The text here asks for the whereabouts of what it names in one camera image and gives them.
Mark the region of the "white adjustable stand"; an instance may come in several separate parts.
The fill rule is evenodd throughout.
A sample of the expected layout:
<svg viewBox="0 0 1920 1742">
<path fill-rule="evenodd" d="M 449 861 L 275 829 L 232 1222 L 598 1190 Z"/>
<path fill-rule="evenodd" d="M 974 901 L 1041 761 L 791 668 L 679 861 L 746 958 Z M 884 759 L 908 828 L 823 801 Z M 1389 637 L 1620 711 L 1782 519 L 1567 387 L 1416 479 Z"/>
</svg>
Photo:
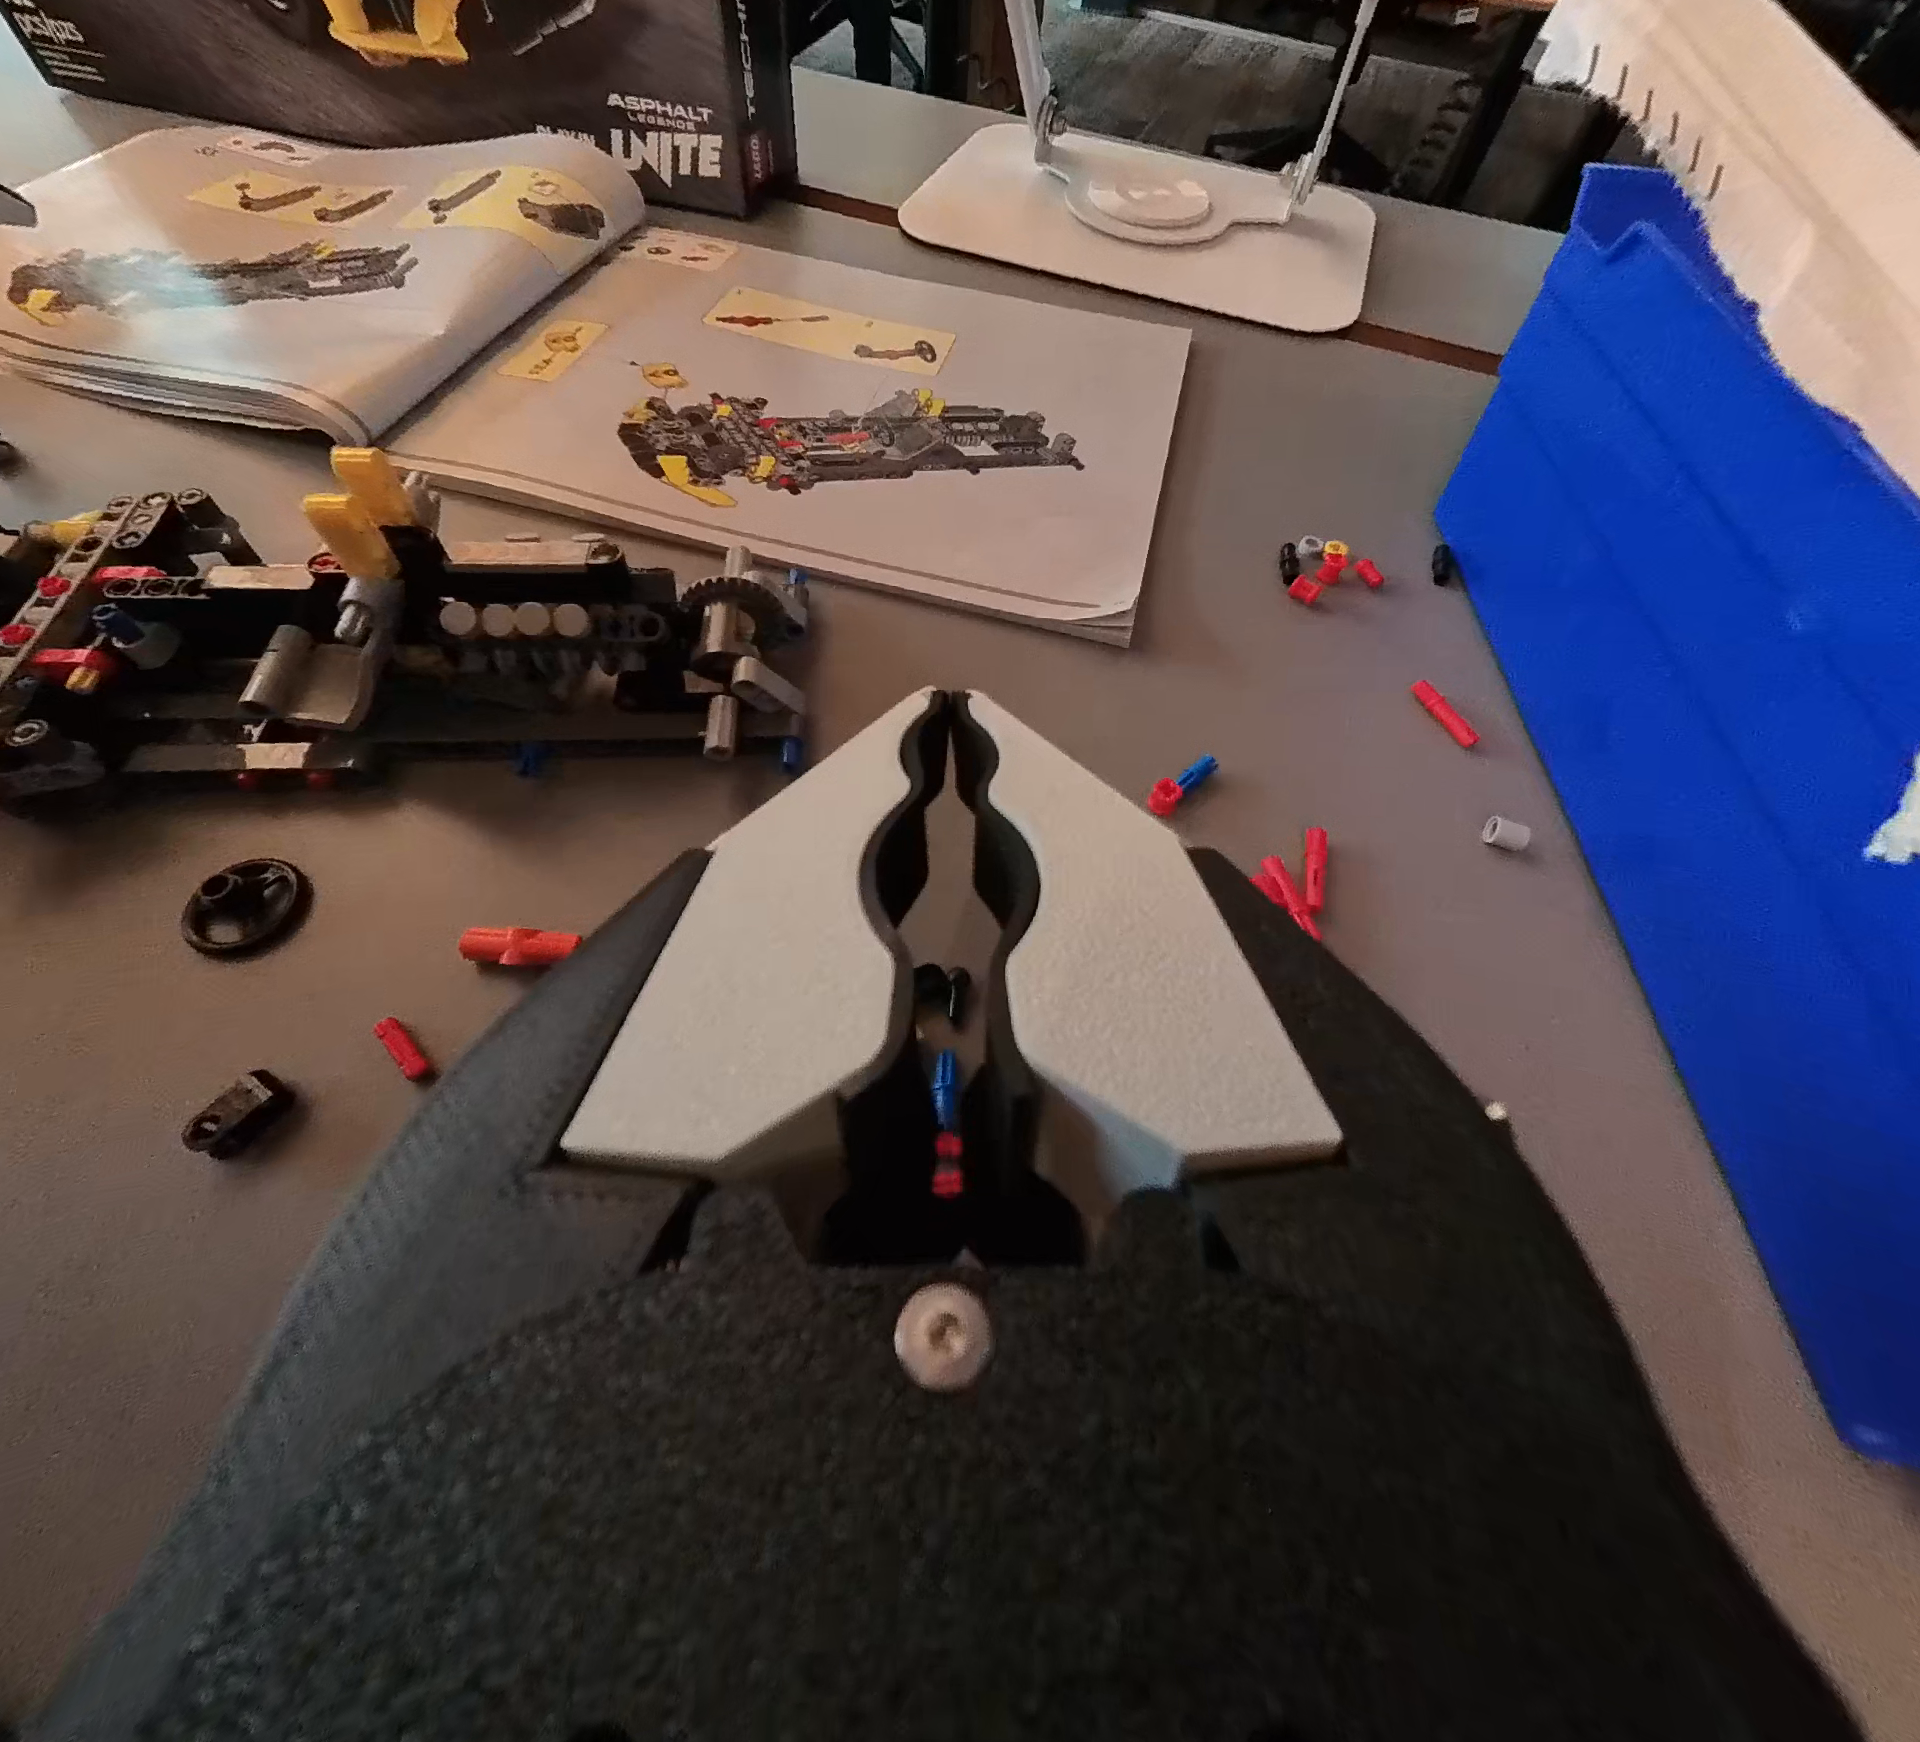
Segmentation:
<svg viewBox="0 0 1920 1742">
<path fill-rule="evenodd" d="M 1375 217 L 1319 182 L 1357 42 L 1380 0 L 1360 0 L 1353 41 L 1305 152 L 1262 173 L 1070 128 L 1042 63 L 1032 0 L 1002 0 L 1024 138 L 980 128 L 901 204 L 926 247 L 1301 336 L 1355 324 Z"/>
</svg>

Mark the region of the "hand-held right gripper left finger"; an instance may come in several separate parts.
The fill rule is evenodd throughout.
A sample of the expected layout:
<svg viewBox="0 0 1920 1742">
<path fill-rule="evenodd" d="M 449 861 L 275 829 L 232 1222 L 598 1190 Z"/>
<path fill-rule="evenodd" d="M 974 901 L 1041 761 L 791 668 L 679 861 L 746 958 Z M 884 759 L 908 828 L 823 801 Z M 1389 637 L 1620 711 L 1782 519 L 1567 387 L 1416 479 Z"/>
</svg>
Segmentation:
<svg viewBox="0 0 1920 1742">
<path fill-rule="evenodd" d="M 574 1160 L 777 1169 L 913 1032 L 901 938 L 926 875 L 951 701 L 908 693 L 713 839 L 562 1136 Z"/>
</svg>

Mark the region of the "black lego steering wheel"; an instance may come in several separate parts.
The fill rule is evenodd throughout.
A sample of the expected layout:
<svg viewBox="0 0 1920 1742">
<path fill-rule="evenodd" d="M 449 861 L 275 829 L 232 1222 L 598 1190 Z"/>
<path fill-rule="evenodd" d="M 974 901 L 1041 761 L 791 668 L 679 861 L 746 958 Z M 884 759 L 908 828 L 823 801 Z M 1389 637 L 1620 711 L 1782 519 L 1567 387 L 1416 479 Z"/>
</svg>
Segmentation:
<svg viewBox="0 0 1920 1742">
<path fill-rule="evenodd" d="M 285 859 L 231 864 L 190 893 L 180 940 L 205 959 L 251 959 L 301 930 L 312 908 L 308 875 Z"/>
</svg>

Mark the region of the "lego car chassis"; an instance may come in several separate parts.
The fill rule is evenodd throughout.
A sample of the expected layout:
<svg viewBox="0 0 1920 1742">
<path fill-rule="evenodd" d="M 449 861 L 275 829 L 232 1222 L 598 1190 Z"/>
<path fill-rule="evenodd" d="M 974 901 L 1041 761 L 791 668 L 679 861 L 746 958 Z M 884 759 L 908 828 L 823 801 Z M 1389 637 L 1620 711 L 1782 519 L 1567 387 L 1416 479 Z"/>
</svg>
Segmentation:
<svg viewBox="0 0 1920 1742">
<path fill-rule="evenodd" d="M 333 790 L 395 761 L 690 749 L 807 759 L 802 573 L 732 549 L 717 574 L 604 536 L 455 544 L 440 495 L 338 450 L 318 547 L 273 565 L 200 488 L 4 531 L 2 807 L 51 822 L 114 794 Z"/>
</svg>

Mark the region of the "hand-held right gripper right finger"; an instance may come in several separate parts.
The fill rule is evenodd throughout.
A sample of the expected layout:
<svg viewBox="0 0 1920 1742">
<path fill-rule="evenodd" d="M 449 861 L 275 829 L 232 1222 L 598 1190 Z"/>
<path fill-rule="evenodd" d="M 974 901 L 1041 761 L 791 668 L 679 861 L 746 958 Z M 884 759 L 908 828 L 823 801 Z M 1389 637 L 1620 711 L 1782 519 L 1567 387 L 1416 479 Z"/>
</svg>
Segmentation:
<svg viewBox="0 0 1920 1742">
<path fill-rule="evenodd" d="M 980 693 L 956 701 L 986 1049 L 1039 1169 L 1281 1169 L 1342 1133 L 1188 846 Z"/>
</svg>

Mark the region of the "lego instruction booklet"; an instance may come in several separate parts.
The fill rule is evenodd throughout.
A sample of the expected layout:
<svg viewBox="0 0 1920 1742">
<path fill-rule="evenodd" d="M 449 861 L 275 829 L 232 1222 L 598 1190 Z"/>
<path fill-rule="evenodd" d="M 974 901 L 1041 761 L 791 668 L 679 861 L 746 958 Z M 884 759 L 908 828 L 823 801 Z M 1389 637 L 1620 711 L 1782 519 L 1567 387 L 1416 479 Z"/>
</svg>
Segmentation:
<svg viewBox="0 0 1920 1742">
<path fill-rule="evenodd" d="M 558 134 L 165 126 L 30 182 L 4 360 L 437 486 L 1128 643 L 1188 332 L 685 234 Z"/>
</svg>

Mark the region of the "small mixed lego piece cluster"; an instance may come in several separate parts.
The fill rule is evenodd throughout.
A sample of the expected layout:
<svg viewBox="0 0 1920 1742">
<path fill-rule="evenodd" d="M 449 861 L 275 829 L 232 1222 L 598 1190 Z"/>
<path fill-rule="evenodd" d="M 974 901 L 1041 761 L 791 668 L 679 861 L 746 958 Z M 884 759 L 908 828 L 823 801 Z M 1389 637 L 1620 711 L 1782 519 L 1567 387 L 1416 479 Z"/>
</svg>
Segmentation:
<svg viewBox="0 0 1920 1742">
<path fill-rule="evenodd" d="M 1386 589 L 1386 576 L 1375 560 L 1355 554 L 1344 541 L 1315 534 L 1284 543 L 1278 571 L 1285 599 L 1308 607 L 1344 584 L 1353 584 L 1368 594 L 1380 594 Z"/>
</svg>

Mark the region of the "blue plastic bin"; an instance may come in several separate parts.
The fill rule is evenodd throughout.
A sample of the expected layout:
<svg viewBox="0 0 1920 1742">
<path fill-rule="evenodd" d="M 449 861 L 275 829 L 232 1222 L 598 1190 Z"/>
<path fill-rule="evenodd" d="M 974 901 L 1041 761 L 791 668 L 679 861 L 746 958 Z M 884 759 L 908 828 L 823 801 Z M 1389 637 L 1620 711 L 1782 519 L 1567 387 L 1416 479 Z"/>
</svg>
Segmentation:
<svg viewBox="0 0 1920 1742">
<path fill-rule="evenodd" d="M 1585 170 L 1436 506 L 1835 1433 L 1917 1459 L 1916 495 Z"/>
</svg>

